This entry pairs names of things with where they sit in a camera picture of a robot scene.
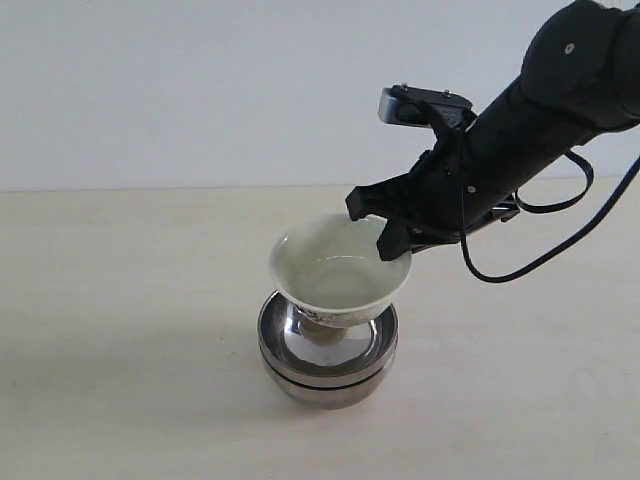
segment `black cable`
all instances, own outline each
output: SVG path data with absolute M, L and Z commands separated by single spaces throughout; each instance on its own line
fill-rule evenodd
M 460 161 L 460 171 L 463 172 L 462 166 L 462 154 L 463 154 L 463 146 L 464 146 L 464 129 L 460 133 L 460 140 L 458 142 L 458 155 Z M 620 200 L 620 197 L 627 190 L 633 179 L 636 177 L 638 172 L 640 171 L 640 156 L 638 159 L 631 165 L 627 173 L 624 175 L 618 186 L 615 188 L 611 196 L 607 199 L 604 205 L 598 210 L 598 212 L 593 216 L 593 218 L 580 230 L 574 233 L 571 237 L 566 239 L 564 242 L 559 244 L 558 246 L 552 248 L 544 255 L 541 255 L 536 260 L 532 261 L 528 265 L 525 265 L 519 270 L 516 270 L 513 273 L 508 275 L 501 275 L 498 277 L 493 277 L 489 275 L 485 275 L 480 272 L 473 262 L 471 261 L 471 256 L 469 255 L 469 246 L 467 245 L 467 235 L 465 232 L 465 217 L 464 217 L 464 195 L 465 195 L 465 182 L 462 180 L 460 182 L 461 186 L 461 198 L 460 198 L 460 241 L 462 245 L 462 255 L 464 257 L 464 262 L 467 265 L 467 268 L 471 271 L 471 273 L 478 279 L 487 283 L 507 283 L 513 280 L 517 280 L 525 276 L 528 273 L 531 273 L 536 268 L 542 266 L 547 263 L 552 258 L 560 255 L 565 250 L 571 248 L 584 237 L 586 237 L 589 233 L 591 233 L 599 224 L 604 220 L 604 218 L 611 212 L 615 204 Z

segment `cup rim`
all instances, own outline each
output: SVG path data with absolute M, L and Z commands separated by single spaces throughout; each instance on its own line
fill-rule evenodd
M 346 213 L 331 213 L 331 214 L 325 214 L 325 215 L 320 215 L 315 217 L 313 220 L 311 220 L 311 222 L 309 223 L 314 223 L 323 219 L 330 219 L 330 218 L 348 218 L 349 220 L 351 220 L 351 217 L 346 214 Z M 367 221 L 367 222 L 378 222 L 381 224 L 384 224 L 384 220 L 382 220 L 379 217 L 375 217 L 375 216 L 370 216 L 370 217 L 366 217 L 363 219 L 360 219 L 358 221 Z M 391 303 L 391 297 L 393 297 L 395 295 L 396 292 L 398 292 L 398 290 L 400 290 L 405 283 L 409 280 L 409 275 L 411 273 L 411 266 L 412 266 L 412 255 L 411 252 L 405 252 L 402 255 L 400 255 L 397 259 L 392 260 L 392 261 L 402 261 L 405 262 L 404 265 L 404 272 L 403 272 L 403 276 L 402 279 L 400 280 L 400 282 L 398 283 L 398 285 L 391 290 L 389 293 L 387 293 L 385 296 L 380 297 L 377 300 L 374 300 L 372 302 L 366 303 L 364 305 L 360 305 L 357 307 L 348 307 L 348 308 L 325 308 L 325 307 L 318 307 L 316 305 L 312 305 L 310 303 L 304 302 L 302 300 L 300 300 L 299 298 L 296 298 L 295 296 L 293 296 L 291 293 L 289 293 L 287 291 L 287 289 L 284 288 L 284 286 L 282 285 L 282 282 L 280 282 L 280 280 L 278 279 L 278 275 L 276 274 L 276 269 L 275 269 L 275 259 L 277 254 L 279 253 L 280 249 L 282 248 L 282 245 L 286 242 L 287 238 L 296 230 L 296 227 L 292 227 L 289 228 L 284 234 L 282 234 L 280 236 L 280 238 L 278 239 L 278 241 L 274 244 L 273 248 L 271 249 L 271 254 L 269 255 L 269 274 L 271 275 L 271 279 L 273 280 L 273 282 L 275 283 L 276 286 L 276 290 L 278 292 L 280 292 L 280 294 L 285 297 L 287 300 L 289 300 L 291 303 L 293 303 L 294 305 L 298 306 L 298 307 L 302 307 L 305 308 L 307 310 L 310 310 L 312 312 L 317 312 L 317 313 L 325 313 L 325 314 L 332 314 L 332 315 L 341 315 L 341 314 L 350 314 L 350 313 L 355 313 L 355 312 L 361 312 L 364 310 L 367 310 L 369 308 L 375 307 L 375 306 L 379 306 L 385 303 Z

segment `metal bowl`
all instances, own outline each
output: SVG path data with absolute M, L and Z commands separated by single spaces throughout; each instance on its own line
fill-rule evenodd
M 319 408 L 344 408 L 368 397 L 391 368 L 397 342 L 393 305 L 369 323 L 330 328 L 274 292 L 258 318 L 269 375 L 290 397 Z

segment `robotic arm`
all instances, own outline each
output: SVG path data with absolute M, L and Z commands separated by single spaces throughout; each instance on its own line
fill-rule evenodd
M 438 245 L 465 249 L 466 235 L 521 209 L 554 211 L 524 204 L 517 190 L 563 155 L 592 181 L 590 165 L 571 148 L 640 123 L 638 49 L 640 4 L 622 11 L 577 0 L 542 26 L 520 74 L 479 116 L 448 91 L 384 89 L 383 122 L 432 128 L 437 141 L 408 173 L 354 188 L 346 199 L 351 219 L 388 220 L 377 242 L 388 261 Z

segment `table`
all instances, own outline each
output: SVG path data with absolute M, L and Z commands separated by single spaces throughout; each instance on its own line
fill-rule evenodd
M 568 212 L 470 239 L 505 273 Z M 537 180 L 559 200 L 579 180 Z M 256 319 L 271 246 L 350 187 L 0 195 L 0 478 L 601 479 L 640 470 L 640 184 L 578 246 L 507 285 L 457 246 L 414 257 L 397 359 L 352 408 L 292 403 Z

